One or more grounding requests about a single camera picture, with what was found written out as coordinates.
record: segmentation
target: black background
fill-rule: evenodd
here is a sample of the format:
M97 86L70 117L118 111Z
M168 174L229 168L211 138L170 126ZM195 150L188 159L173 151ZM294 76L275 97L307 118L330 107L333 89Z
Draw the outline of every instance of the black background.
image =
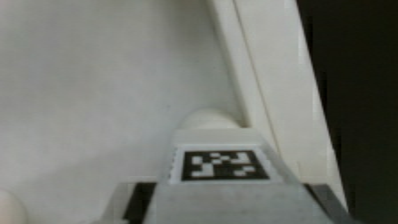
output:
M398 1L296 0L349 212L398 223Z

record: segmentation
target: white surface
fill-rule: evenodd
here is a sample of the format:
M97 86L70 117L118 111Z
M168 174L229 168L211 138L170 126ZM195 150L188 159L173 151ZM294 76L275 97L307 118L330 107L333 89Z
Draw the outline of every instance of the white surface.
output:
M271 140L301 182L328 183L344 204L294 1L209 0L209 6L246 120L259 120L262 107L269 130L264 122L248 126Z
M184 116L239 118L202 0L0 3L0 186L30 224L99 220Z

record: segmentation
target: white cylindrical object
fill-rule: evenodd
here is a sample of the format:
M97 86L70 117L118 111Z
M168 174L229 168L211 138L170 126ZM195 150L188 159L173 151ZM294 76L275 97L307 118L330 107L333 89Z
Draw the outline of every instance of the white cylindrical object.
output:
M202 109L186 117L181 129L229 129L239 128L239 125L227 113L216 109Z
M0 224L26 224L26 212L15 196L0 189Z

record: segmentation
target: white wall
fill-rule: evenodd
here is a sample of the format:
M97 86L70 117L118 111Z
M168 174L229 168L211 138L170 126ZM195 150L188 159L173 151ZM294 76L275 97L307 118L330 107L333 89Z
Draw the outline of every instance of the white wall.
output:
M0 187L30 224L102 214L118 182L157 174L172 130L239 118L202 0L0 1Z

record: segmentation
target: qr-like tag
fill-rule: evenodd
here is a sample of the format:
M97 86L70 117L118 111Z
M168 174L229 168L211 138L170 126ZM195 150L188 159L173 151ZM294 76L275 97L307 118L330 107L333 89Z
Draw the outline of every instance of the qr-like tag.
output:
M268 178L252 150L184 151L181 181Z

